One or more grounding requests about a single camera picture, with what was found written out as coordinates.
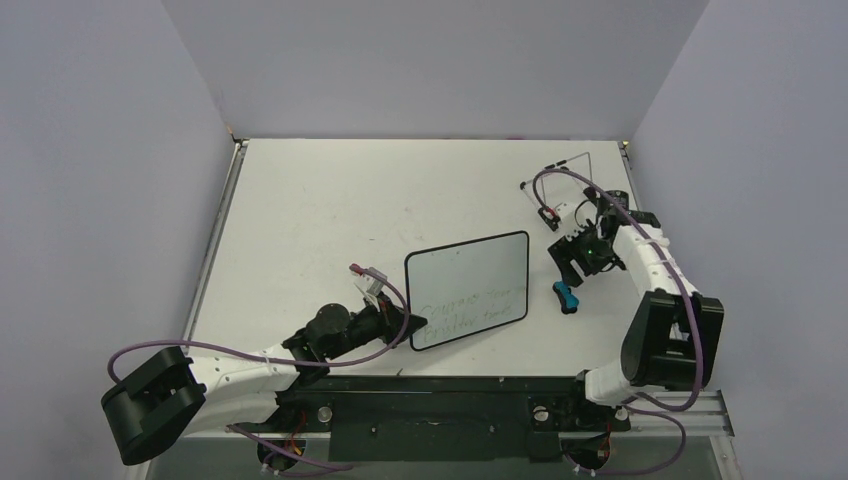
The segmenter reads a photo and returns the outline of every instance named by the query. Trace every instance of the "gray wall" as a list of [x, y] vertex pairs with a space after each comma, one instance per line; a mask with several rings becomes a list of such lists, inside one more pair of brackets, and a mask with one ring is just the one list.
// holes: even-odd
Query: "gray wall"
[[120, 478], [106, 360], [180, 333], [232, 142], [158, 1], [2, 3], [0, 476]]
[[727, 308], [748, 479], [845, 478], [848, 3], [713, 0], [633, 139], [637, 186]]
[[630, 138], [707, 0], [163, 0], [240, 137]]

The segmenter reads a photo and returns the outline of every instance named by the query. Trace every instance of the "whiteboard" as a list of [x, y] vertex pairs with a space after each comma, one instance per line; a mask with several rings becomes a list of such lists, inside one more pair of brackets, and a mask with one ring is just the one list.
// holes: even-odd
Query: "whiteboard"
[[412, 335], [424, 350], [527, 315], [530, 236], [519, 231], [410, 253], [406, 295], [427, 326]]

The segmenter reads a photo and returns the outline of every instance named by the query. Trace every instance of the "white tabletop surface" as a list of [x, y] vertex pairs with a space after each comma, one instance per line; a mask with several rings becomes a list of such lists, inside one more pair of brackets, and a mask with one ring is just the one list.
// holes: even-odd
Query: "white tabletop surface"
[[[359, 310], [350, 263], [405, 292], [413, 251], [500, 233], [530, 235], [529, 312], [503, 327], [415, 352], [408, 342], [335, 374], [574, 375], [619, 355], [639, 299], [627, 273], [589, 278], [562, 315], [547, 253], [559, 238], [519, 190], [545, 165], [589, 151], [596, 183], [630, 191], [615, 142], [251, 140], [194, 340], [252, 351], [282, 342], [327, 303]], [[585, 157], [570, 163], [588, 176]], [[568, 188], [545, 181], [549, 203]], [[372, 353], [374, 341], [341, 360]]]

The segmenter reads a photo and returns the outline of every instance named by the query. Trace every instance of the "screw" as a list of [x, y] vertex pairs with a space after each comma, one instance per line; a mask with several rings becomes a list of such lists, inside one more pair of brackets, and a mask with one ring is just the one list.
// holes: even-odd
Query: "screw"
[[321, 423], [327, 423], [330, 419], [333, 418], [333, 411], [330, 407], [321, 407], [318, 409], [318, 421]]

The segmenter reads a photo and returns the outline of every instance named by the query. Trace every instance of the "purple hose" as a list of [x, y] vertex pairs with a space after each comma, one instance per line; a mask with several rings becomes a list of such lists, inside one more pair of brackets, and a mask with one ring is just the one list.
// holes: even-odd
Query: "purple hose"
[[[646, 410], [639, 410], [637, 408], [632, 408], [632, 407], [624, 407], [624, 408], [626, 408], [631, 413], [638, 413], [639, 415], [650, 415], [652, 417], [663, 418], [663, 419], [668, 420], [669, 422], [677, 425], [677, 428], [680, 429], [680, 445], [677, 446], [677, 450], [674, 452], [674, 455], [669, 457], [668, 460], [661, 462], [661, 463], [658, 463], [658, 464], [654, 465], [653, 467], [643, 468], [641, 470], [606, 470], [606, 469], [595, 470], [594, 471], [595, 475], [604, 475], [604, 476], [606, 476], [606, 475], [620, 475], [620, 476], [625, 476], [625, 477], [636, 477], [636, 476], [639, 476], [639, 475], [650, 475], [652, 473], [655, 473], [655, 472], [662, 470], [663, 468], [668, 467], [672, 463], [676, 462], [680, 458], [681, 455], [683, 455], [683, 450], [686, 448], [686, 429], [683, 428], [683, 424], [680, 423], [676, 418], [670, 417], [670, 416], [668, 416], [664, 413], [660, 413], [660, 412], [649, 412], [649, 411], [646, 411]], [[568, 461], [570, 461], [574, 465], [577, 465], [577, 463], [574, 460], [572, 460], [571, 457], [568, 456], [568, 454], [565, 455], [565, 458], [567, 458]], [[587, 468], [584, 468], [584, 467], [579, 467], [579, 468], [580, 468], [581, 472], [592, 473], [592, 470], [589, 470]]]
[[383, 283], [386, 287], [389, 288], [389, 290], [392, 291], [392, 293], [395, 294], [395, 296], [400, 301], [401, 306], [403, 307], [403, 324], [401, 325], [400, 331], [398, 332], [397, 336], [391, 342], [389, 342], [388, 345], [386, 345], [385, 347], [380, 349], [378, 352], [372, 353], [371, 355], [368, 355], [368, 356], [365, 356], [365, 357], [362, 357], [362, 358], [358, 358], [356, 360], [348, 360], [348, 361], [345, 361], [345, 362], [310, 362], [310, 361], [306, 361], [306, 360], [289, 360], [289, 359], [285, 359], [285, 358], [260, 357], [258, 355], [251, 355], [249, 353], [244, 353], [244, 352], [240, 352], [238, 350], [233, 350], [232, 348], [222, 347], [220, 345], [214, 345], [214, 344], [206, 343], [206, 342], [197, 342], [197, 341], [194, 341], [194, 340], [153, 340], [153, 341], [150, 341], [150, 342], [136, 343], [135, 345], [130, 345], [128, 347], [124, 347], [124, 348], [118, 350], [117, 352], [115, 352], [109, 358], [109, 362], [106, 364], [106, 371], [109, 373], [109, 377], [115, 383], [120, 382], [121, 379], [118, 378], [118, 375], [115, 373], [115, 362], [118, 360], [118, 358], [120, 358], [122, 355], [129, 353], [129, 352], [132, 352], [134, 350], [140, 350], [142, 348], [148, 348], [148, 347], [183, 346], [183, 347], [203, 348], [203, 349], [206, 349], [206, 350], [213, 350], [213, 351], [216, 351], [216, 352], [225, 353], [227, 355], [232, 355], [232, 356], [238, 357], [238, 358], [243, 358], [245, 360], [252, 360], [254, 362], [260, 362], [260, 363], [268, 362], [268, 363], [274, 363], [274, 364], [278, 364], [278, 365], [299, 365], [299, 366], [302, 366], [302, 367], [350, 367], [350, 366], [353, 366], [353, 365], [359, 365], [361, 363], [365, 363], [367, 361], [373, 360], [373, 359], [379, 357], [380, 355], [383, 355], [384, 353], [388, 352], [389, 350], [395, 348], [397, 346], [397, 344], [400, 343], [400, 339], [403, 338], [404, 334], [406, 333], [406, 329], [409, 326], [409, 315], [410, 315], [409, 306], [407, 305], [406, 299], [403, 298], [403, 295], [400, 293], [400, 291], [397, 288], [395, 288], [394, 285], [389, 283], [389, 281], [384, 276], [380, 275], [379, 273], [373, 271], [370, 268], [363, 269], [362, 267], [360, 267], [356, 264], [351, 265], [349, 268], [354, 273], [358, 273], [360, 275], [368, 275], [369, 277]]
[[[550, 210], [550, 207], [545, 205], [545, 203], [542, 201], [542, 198], [539, 196], [539, 191], [536, 188], [536, 183], [541, 177], [549, 173], [562, 173], [563, 175], [568, 175], [570, 177], [576, 178], [577, 180], [580, 180], [586, 185], [589, 185], [596, 192], [598, 192], [599, 195], [609, 201], [610, 204], [615, 207], [616, 210], [618, 210], [618, 213], [622, 214], [624, 218], [627, 219], [627, 222], [630, 223], [630, 225], [634, 229], [636, 229], [636, 231], [639, 232], [639, 234], [642, 235], [643, 238], [645, 238], [646, 240], [651, 238], [648, 235], [648, 232], [646, 232], [645, 229], [642, 228], [641, 225], [639, 225], [639, 222], [637, 222], [633, 217], [630, 216], [629, 213], [627, 213], [627, 210], [625, 210], [624, 207], [618, 204], [618, 201], [616, 201], [615, 198], [613, 198], [610, 194], [605, 192], [601, 187], [596, 185], [588, 178], [584, 177], [583, 175], [580, 175], [579, 173], [574, 173], [571, 170], [547, 169], [542, 170], [541, 172], [536, 174], [536, 176], [533, 178], [533, 195], [536, 196], [536, 200], [539, 201], [539, 204], [542, 205], [542, 207]], [[686, 286], [683, 284], [683, 280], [680, 278], [680, 275], [677, 274], [677, 271], [674, 269], [674, 267], [671, 266], [668, 257], [665, 256], [665, 253], [663, 253], [662, 249], [656, 243], [651, 243], [650, 245], [654, 248], [654, 251], [657, 252], [657, 256], [660, 257], [660, 260], [663, 261], [663, 265], [665, 265], [666, 270], [668, 270], [668, 274], [671, 275], [672, 280], [674, 280], [677, 289], [680, 291], [680, 297], [683, 299], [683, 308], [686, 310], [686, 317], [689, 320], [689, 330], [691, 331], [690, 335], [692, 335], [692, 343], [695, 347], [695, 381], [692, 384], [692, 394], [682, 405], [666, 405], [660, 402], [659, 400], [655, 399], [654, 397], [650, 395], [645, 395], [641, 392], [637, 393], [636, 395], [670, 412], [682, 412], [688, 410], [692, 405], [695, 404], [695, 401], [698, 400], [698, 394], [700, 393], [701, 387], [703, 386], [704, 382], [704, 352], [701, 348], [701, 334], [698, 332], [698, 324], [695, 320], [695, 309], [692, 308], [692, 299], [689, 298], [688, 292], [686, 291]]]
[[353, 469], [353, 465], [346, 465], [346, 464], [333, 465], [332, 463], [326, 463], [326, 462], [322, 462], [320, 460], [315, 460], [315, 459], [312, 459], [312, 458], [299, 457], [299, 456], [297, 456], [293, 453], [287, 452], [284, 448], [278, 447], [278, 446], [274, 445], [273, 443], [269, 442], [268, 440], [265, 440], [264, 438], [258, 437], [256, 435], [248, 432], [247, 430], [245, 430], [245, 429], [243, 429], [239, 426], [236, 426], [236, 425], [227, 425], [227, 428], [229, 428], [230, 430], [232, 430], [232, 431], [234, 431], [234, 432], [236, 432], [240, 435], [244, 435], [245, 437], [253, 440], [254, 442], [256, 442], [256, 443], [258, 443], [258, 444], [260, 444], [264, 447], [271, 449], [274, 453], [279, 453], [280, 455], [288, 457], [288, 458], [290, 458], [290, 459], [292, 459], [296, 462], [303, 462], [307, 465], [312, 465], [313, 467], [319, 467], [319, 468], [323, 468], [325, 470], [329, 470], [329, 471], [326, 471], [326, 472], [304, 472], [304, 473], [295, 473], [295, 472], [288, 472], [287, 473], [285, 471], [280, 472], [280, 475], [282, 475], [284, 477], [317, 477], [319, 475], [325, 475], [327, 473], [341, 472], [341, 471]]

